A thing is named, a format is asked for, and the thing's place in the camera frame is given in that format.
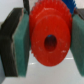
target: red cylinder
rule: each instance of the red cylinder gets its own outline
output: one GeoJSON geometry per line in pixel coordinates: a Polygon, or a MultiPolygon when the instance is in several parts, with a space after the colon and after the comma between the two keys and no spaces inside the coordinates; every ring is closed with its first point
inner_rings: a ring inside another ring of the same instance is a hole
{"type": "Polygon", "coordinates": [[[39,0],[29,17],[31,49],[45,66],[55,66],[66,56],[71,42],[72,18],[61,0],[39,0]]]}

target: dark opening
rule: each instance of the dark opening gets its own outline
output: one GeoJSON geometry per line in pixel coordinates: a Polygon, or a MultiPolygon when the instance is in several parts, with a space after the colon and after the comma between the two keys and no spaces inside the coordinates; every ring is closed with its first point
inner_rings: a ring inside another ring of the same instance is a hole
{"type": "Polygon", "coordinates": [[[56,48],[57,39],[54,35],[48,35],[45,39],[44,46],[47,51],[53,51],[56,48]]]}

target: green object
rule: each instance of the green object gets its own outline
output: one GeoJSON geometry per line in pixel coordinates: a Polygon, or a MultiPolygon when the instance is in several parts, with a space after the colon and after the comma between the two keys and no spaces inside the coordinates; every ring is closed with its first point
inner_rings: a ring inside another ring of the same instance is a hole
{"type": "Polygon", "coordinates": [[[26,10],[13,35],[13,42],[18,76],[26,76],[29,56],[29,17],[26,10]]]}
{"type": "Polygon", "coordinates": [[[78,15],[73,16],[71,51],[80,74],[84,76],[84,20],[78,15]]]}

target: white surface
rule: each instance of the white surface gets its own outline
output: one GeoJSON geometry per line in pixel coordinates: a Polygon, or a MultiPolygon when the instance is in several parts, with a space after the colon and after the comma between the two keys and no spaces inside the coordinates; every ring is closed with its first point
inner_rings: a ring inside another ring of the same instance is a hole
{"type": "MultiPolygon", "coordinates": [[[[30,8],[35,1],[30,0],[30,8]]],[[[76,0],[76,4],[78,8],[84,8],[84,0],[76,0]]],[[[16,6],[22,7],[22,0],[0,0],[1,21],[16,6]]],[[[70,51],[65,60],[55,67],[41,65],[30,52],[26,78],[6,78],[2,84],[84,84],[84,78],[79,74],[70,51]]]]}

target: red plastic part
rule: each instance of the red plastic part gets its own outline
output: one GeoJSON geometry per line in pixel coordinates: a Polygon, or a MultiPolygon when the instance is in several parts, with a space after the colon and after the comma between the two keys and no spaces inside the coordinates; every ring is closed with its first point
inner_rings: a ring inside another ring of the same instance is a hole
{"type": "Polygon", "coordinates": [[[45,66],[59,64],[70,48],[72,18],[61,0],[39,0],[30,13],[31,49],[45,66]]]}

